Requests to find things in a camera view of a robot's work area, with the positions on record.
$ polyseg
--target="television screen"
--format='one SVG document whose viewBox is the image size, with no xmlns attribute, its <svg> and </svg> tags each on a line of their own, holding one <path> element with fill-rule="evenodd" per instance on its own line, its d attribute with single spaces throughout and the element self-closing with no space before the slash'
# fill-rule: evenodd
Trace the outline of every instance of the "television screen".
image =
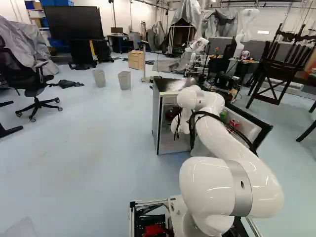
<svg viewBox="0 0 316 237">
<path fill-rule="evenodd" d="M 100 12 L 96 6 L 44 6 L 44 11 L 54 39 L 103 39 Z"/>
</svg>

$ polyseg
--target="blue storage bin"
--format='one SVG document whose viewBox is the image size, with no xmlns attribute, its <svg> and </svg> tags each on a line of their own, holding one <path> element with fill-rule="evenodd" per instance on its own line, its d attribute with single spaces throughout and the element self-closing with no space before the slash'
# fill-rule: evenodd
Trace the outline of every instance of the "blue storage bin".
<svg viewBox="0 0 316 237">
<path fill-rule="evenodd" d="M 55 6 L 55 0 L 40 0 L 42 6 Z"/>
<path fill-rule="evenodd" d="M 55 0 L 55 6 L 73 6 L 74 3 L 69 0 Z"/>
<path fill-rule="evenodd" d="M 59 39 L 48 38 L 50 46 L 54 48 L 68 48 L 68 45 Z"/>
<path fill-rule="evenodd" d="M 42 26 L 42 27 L 49 27 L 48 21 L 47 21 L 46 18 L 42 18 L 42 19 L 40 20 L 40 23 L 41 23 L 41 26 Z"/>
<path fill-rule="evenodd" d="M 35 7 L 34 7 L 34 4 L 33 4 L 33 1 L 32 1 L 32 0 L 29 0 L 29 1 L 24 1 L 24 3 L 25 3 L 25 6 L 26 6 L 26 9 L 29 9 L 29 10 L 31 10 L 31 9 L 35 9 Z"/>
</svg>

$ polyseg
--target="white robotic arm in background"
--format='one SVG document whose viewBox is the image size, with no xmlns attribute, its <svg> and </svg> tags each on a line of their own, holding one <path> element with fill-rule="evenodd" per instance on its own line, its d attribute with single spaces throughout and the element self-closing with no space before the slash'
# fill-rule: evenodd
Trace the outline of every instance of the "white robotic arm in background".
<svg viewBox="0 0 316 237">
<path fill-rule="evenodd" d="M 189 133 L 187 121 L 192 110 L 219 115 L 224 98 L 193 85 L 177 96 L 183 108 L 178 132 Z M 176 132 L 178 119 L 172 121 Z M 183 200 L 194 223 L 209 236 L 221 236 L 233 224 L 234 216 L 268 218 L 276 215 L 284 195 L 272 171 L 246 146 L 236 140 L 224 125 L 210 116 L 196 123 L 201 142 L 218 158 L 192 157 L 180 169 Z"/>
<path fill-rule="evenodd" d="M 234 53 L 234 58 L 239 58 L 241 55 L 241 52 L 243 51 L 245 47 L 241 42 L 247 42 L 250 40 L 250 26 L 253 20 L 259 14 L 259 10 L 256 8 L 245 9 L 240 14 L 241 14 L 242 29 L 239 32 L 239 34 L 237 34 L 235 37 L 237 46 Z"/>
</svg>

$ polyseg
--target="gray trash can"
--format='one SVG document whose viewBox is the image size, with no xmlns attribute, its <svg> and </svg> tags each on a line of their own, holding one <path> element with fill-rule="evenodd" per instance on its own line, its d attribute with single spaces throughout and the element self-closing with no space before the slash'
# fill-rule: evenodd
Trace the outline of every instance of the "gray trash can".
<svg viewBox="0 0 316 237">
<path fill-rule="evenodd" d="M 101 69 L 95 69 L 92 71 L 94 81 L 97 84 L 98 87 L 104 87 L 106 82 L 105 82 L 105 75 L 104 71 Z"/>
<path fill-rule="evenodd" d="M 118 74 L 118 81 L 121 90 L 130 89 L 130 72 L 123 71 Z"/>
</svg>

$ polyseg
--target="gray tarp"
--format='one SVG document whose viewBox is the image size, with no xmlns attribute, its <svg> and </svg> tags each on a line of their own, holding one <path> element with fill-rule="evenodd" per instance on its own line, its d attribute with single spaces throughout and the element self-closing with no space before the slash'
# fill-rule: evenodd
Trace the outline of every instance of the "gray tarp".
<svg viewBox="0 0 316 237">
<path fill-rule="evenodd" d="M 58 67 L 50 60 L 50 53 L 36 25 L 8 21 L 0 16 L 0 35 L 7 48 L 26 67 L 49 60 L 43 67 L 44 75 L 55 75 Z"/>
<path fill-rule="evenodd" d="M 152 51 L 159 50 L 165 35 L 161 21 L 157 21 L 149 30 L 147 30 L 147 40 Z"/>
<path fill-rule="evenodd" d="M 171 24 L 177 23 L 181 18 L 198 28 L 201 16 L 201 7 L 197 0 L 183 0 L 181 7 L 175 12 Z M 202 19 L 202 36 L 208 39 L 210 36 L 232 37 L 238 30 L 239 12 L 234 9 L 216 9 L 205 11 Z M 184 52 L 180 59 L 161 60 L 155 62 L 154 71 L 182 73 L 185 65 L 189 63 L 190 52 Z"/>
<path fill-rule="evenodd" d="M 197 0 L 182 0 L 171 21 L 171 25 L 177 23 L 181 18 L 191 23 L 196 29 L 198 28 L 201 7 Z"/>
<path fill-rule="evenodd" d="M 215 9 L 205 13 L 202 20 L 202 36 L 208 39 L 211 36 L 236 36 L 239 11 L 235 9 Z"/>
</svg>

